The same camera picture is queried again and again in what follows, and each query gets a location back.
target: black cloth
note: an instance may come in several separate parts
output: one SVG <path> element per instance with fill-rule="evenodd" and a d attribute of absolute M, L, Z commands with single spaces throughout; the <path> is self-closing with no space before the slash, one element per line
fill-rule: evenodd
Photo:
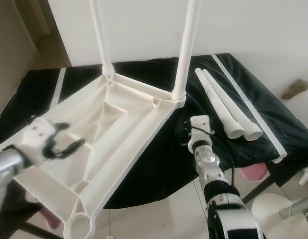
<path fill-rule="evenodd" d="M 283 162 L 289 162 L 293 168 L 297 169 L 308 165 L 308 131 L 306 128 L 233 56 L 221 54 L 218 57 L 284 146 L 288 156 Z M 177 63 L 177 58 L 170 58 L 115 63 L 114 67 L 117 73 L 171 91 Z M 252 113 L 213 58 L 211 56 L 192 57 L 185 106 L 175 110 L 167 120 L 113 194 L 106 208 L 130 207 L 161 200 L 197 176 L 194 158 L 188 152 L 187 147 L 183 146 L 188 141 L 186 138 L 188 129 L 185 129 L 183 122 L 189 121 L 191 116 L 202 114 L 210 116 L 211 129 L 215 130 L 215 135 L 212 136 L 213 150 L 220 157 L 223 170 L 230 168 L 232 162 L 236 167 L 246 167 L 255 163 L 269 162 L 279 157 L 275 147 L 265 134 L 254 142 L 247 142 L 244 138 L 236 140 L 227 138 L 223 131 L 223 125 L 194 73 L 196 67 L 208 69 L 251 121 L 256 123 Z M 100 65 L 68 68 L 60 100 L 67 98 L 100 74 Z M 49 97 L 46 97 L 46 100 L 49 103 L 51 101 Z M 5 111 L 0 119 L 0 128 L 10 121 L 9 114 L 11 112 L 20 120 L 19 124 L 24 124 L 21 118 L 33 114 L 31 108 L 36 101 L 36 98 L 33 97 L 26 104 L 18 104 L 18 109 L 10 104 L 9 110 Z M 43 104 L 40 112 L 36 111 L 36 113 L 40 115 L 47 111 L 49 103 Z M 0 130 L 0 142 L 10 137 L 11 132 L 15 132 L 16 128 L 19 129 L 19 125 L 13 122 L 9 124 L 8 128 Z M 269 170 L 271 174 L 279 173 L 276 168 L 269 168 Z M 292 174 L 293 172 L 289 172 L 287 175 L 283 174 L 283 180 Z M 283 180 L 280 176 L 276 177 L 278 184 Z"/>

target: white plastic stool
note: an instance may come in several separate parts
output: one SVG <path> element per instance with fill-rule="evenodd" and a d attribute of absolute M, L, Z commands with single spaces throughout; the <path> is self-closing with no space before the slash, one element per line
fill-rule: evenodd
<path fill-rule="evenodd" d="M 294 116 L 308 129 L 308 90 L 299 93 L 290 100 L 284 102 L 284 104 L 294 114 Z M 304 174 L 299 180 L 299 184 L 303 186 L 307 181 L 308 168 L 305 168 Z"/>

